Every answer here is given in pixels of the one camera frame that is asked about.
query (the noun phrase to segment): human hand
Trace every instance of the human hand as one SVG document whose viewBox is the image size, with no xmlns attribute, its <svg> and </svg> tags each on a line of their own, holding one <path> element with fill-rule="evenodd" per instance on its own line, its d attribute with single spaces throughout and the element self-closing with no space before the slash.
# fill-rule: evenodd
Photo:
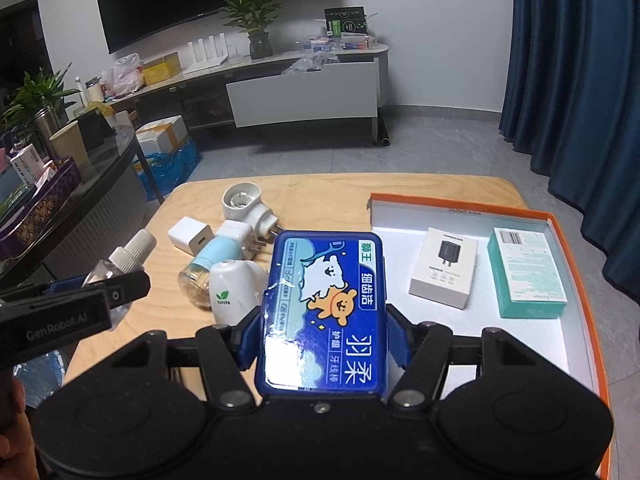
<svg viewBox="0 0 640 480">
<path fill-rule="evenodd" d="M 25 413 L 24 386 L 12 378 L 15 416 L 10 427 L 0 433 L 0 480 L 38 480 L 35 444 Z"/>
</svg>

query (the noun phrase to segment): black charger image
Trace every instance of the black charger image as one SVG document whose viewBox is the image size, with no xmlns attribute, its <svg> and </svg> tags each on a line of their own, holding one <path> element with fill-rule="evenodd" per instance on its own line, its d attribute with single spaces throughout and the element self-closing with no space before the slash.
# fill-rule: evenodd
<svg viewBox="0 0 640 480">
<path fill-rule="evenodd" d="M 460 256 L 460 246 L 453 242 L 447 242 L 444 240 L 440 244 L 440 252 L 438 253 L 438 257 L 442 258 L 442 264 L 445 262 L 449 262 L 449 267 L 451 264 L 456 264 L 458 262 L 458 257 Z"/>
</svg>

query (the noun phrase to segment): bottle with white cap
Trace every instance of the bottle with white cap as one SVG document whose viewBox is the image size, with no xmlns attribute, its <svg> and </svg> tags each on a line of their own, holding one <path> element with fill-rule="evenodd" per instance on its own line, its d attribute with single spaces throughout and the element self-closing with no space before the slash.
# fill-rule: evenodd
<svg viewBox="0 0 640 480">
<path fill-rule="evenodd" d="M 134 270 L 144 270 L 143 264 L 155 246 L 156 238 L 146 229 L 140 229 L 127 245 L 116 247 L 107 260 L 100 260 L 95 269 L 87 275 L 82 286 L 128 274 Z M 127 303 L 111 310 L 111 330 L 118 326 L 130 308 L 131 304 Z"/>
</svg>

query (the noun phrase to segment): beige cup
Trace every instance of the beige cup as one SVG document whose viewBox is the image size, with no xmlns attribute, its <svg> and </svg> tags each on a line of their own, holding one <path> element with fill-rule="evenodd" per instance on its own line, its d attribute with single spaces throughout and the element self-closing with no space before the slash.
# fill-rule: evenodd
<svg viewBox="0 0 640 480">
<path fill-rule="evenodd" d="M 82 134 L 78 121 L 73 121 L 67 126 L 53 134 L 50 142 L 56 150 L 60 158 L 72 156 L 76 162 L 76 166 L 80 166 L 89 160 L 82 142 Z"/>
</svg>

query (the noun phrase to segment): baseboard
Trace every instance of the baseboard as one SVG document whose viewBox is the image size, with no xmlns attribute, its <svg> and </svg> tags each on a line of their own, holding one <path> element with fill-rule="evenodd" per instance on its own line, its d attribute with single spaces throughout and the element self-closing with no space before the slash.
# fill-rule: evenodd
<svg viewBox="0 0 640 480">
<path fill-rule="evenodd" d="M 387 105 L 384 111 L 396 116 L 471 119 L 491 123 L 499 123 L 502 116 L 500 112 L 492 112 L 490 110 L 473 110 L 471 108 L 452 108 L 447 106 Z"/>
</svg>

